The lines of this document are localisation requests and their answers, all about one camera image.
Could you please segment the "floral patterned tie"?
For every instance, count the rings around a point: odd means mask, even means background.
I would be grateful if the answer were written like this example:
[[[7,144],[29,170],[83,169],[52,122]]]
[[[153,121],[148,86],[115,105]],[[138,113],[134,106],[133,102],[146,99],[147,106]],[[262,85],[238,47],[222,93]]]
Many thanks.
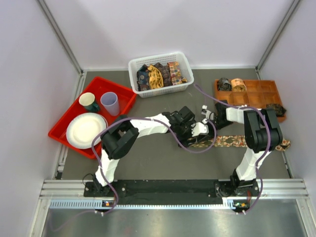
[[[213,143],[213,139],[196,142],[191,144],[191,147],[194,148],[206,148],[211,146]],[[291,146],[290,140],[283,139],[282,143],[276,146],[277,151],[285,151]],[[246,148],[246,140],[244,135],[224,135],[217,136],[216,141],[214,143],[214,147],[238,147],[238,148]]]

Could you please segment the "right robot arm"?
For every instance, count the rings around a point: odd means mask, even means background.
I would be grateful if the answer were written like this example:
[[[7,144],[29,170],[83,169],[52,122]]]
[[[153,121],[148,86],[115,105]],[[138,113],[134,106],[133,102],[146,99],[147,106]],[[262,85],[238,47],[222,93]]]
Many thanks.
[[[229,182],[214,183],[219,197],[256,195],[258,170],[264,159],[280,145],[283,135],[274,109],[257,109],[248,106],[233,106],[225,101],[215,104],[214,118],[217,129],[233,122],[244,125],[246,152],[239,166],[234,169]]]

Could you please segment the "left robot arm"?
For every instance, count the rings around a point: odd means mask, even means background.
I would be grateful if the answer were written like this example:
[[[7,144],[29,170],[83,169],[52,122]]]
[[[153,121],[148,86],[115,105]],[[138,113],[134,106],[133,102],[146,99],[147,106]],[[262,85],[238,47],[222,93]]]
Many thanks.
[[[176,138],[179,146],[187,148],[202,138],[214,137],[216,128],[208,118],[197,122],[194,113],[186,106],[179,111],[163,112],[140,119],[119,116],[100,136],[100,164],[93,177],[96,192],[102,196],[111,192],[118,162],[128,154],[136,139],[169,132]]]

